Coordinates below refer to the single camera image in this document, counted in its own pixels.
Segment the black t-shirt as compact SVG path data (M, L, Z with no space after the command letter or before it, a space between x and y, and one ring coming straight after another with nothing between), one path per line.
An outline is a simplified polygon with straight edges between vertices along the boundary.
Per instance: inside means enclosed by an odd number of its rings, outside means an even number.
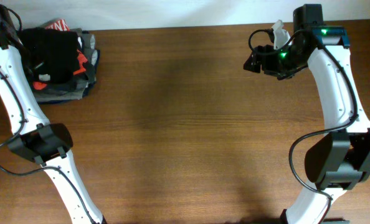
M24 29L18 36L30 53L34 81L67 83L80 68L76 32L36 27Z

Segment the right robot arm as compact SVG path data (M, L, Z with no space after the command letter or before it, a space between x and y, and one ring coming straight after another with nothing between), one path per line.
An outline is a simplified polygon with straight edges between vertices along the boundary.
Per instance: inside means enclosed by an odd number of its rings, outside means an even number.
M251 47L244 69L279 80L309 69L320 97L325 127L305 155L307 181L279 223L326 223L334 202L370 176L370 120L351 71L346 29L329 26L320 4L293 12L293 33L277 21L266 30L270 44Z

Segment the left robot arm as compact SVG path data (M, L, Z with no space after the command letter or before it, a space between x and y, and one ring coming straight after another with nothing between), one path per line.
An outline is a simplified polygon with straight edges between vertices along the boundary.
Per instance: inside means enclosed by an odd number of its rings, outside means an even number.
M0 97L12 135L0 143L19 157L39 165L22 177L45 172L55 185L72 223L105 223L77 171L67 127L52 124L42 112L26 75L30 53L17 35L10 10L0 4ZM0 169L9 170L0 165Z

